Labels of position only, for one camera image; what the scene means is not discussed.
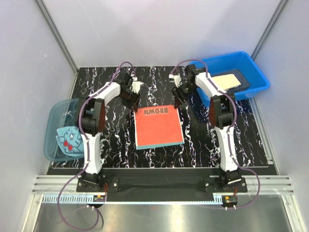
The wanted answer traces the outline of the brown towel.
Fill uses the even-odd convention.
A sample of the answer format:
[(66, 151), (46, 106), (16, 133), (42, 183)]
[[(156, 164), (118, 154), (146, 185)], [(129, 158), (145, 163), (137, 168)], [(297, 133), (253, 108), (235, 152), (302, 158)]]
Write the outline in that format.
[(137, 150), (184, 144), (179, 112), (173, 105), (140, 108), (134, 121)]

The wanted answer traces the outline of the yellow towel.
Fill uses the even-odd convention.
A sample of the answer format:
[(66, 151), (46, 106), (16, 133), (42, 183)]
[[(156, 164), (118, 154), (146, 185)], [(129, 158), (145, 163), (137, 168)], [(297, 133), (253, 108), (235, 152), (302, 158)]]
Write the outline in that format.
[(237, 79), (234, 74), (224, 74), (215, 76), (212, 78), (213, 81), (223, 90), (230, 90), (241, 85), (241, 82)]

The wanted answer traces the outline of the dark grey-blue towel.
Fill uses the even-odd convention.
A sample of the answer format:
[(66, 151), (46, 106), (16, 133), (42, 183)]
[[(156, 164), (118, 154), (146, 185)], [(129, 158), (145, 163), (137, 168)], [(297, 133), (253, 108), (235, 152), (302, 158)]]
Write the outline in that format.
[(237, 69), (230, 70), (227, 72), (227, 74), (233, 74), (240, 82), (240, 85), (234, 88), (229, 89), (228, 93), (237, 93), (241, 91), (247, 90), (251, 84), (247, 81), (247, 79), (244, 77), (244, 75)]

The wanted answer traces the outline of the light blue patterned towel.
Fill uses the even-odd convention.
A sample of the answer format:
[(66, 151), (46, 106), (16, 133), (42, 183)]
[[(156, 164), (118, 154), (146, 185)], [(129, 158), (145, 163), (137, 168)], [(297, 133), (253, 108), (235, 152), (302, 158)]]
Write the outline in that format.
[(66, 126), (56, 130), (56, 141), (60, 150), (67, 156), (84, 156), (84, 144), (79, 128)]

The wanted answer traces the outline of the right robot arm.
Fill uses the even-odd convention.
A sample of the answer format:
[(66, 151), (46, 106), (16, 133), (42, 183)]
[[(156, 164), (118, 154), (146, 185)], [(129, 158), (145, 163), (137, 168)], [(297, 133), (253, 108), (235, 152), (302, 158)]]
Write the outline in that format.
[(184, 104), (191, 93), (200, 88), (210, 100), (209, 122), (215, 128), (220, 148), (220, 176), (219, 186), (223, 191), (231, 191), (241, 181), (239, 165), (236, 161), (234, 144), (234, 124), (237, 118), (236, 98), (233, 93), (226, 92), (211, 77), (208, 68), (196, 68), (194, 64), (185, 67), (186, 78), (174, 75), (173, 68), (169, 74), (171, 82), (174, 108)]

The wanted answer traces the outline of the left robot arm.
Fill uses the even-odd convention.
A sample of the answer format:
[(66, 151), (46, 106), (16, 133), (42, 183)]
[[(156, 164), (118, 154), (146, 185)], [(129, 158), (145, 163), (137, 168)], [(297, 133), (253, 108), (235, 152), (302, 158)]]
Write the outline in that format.
[(100, 191), (104, 187), (100, 137), (105, 129), (105, 106), (111, 100), (120, 98), (126, 108), (137, 112), (143, 85), (136, 77), (121, 71), (95, 93), (79, 98), (76, 126), (84, 145), (84, 167), (78, 173), (80, 186), (89, 186), (93, 191)]

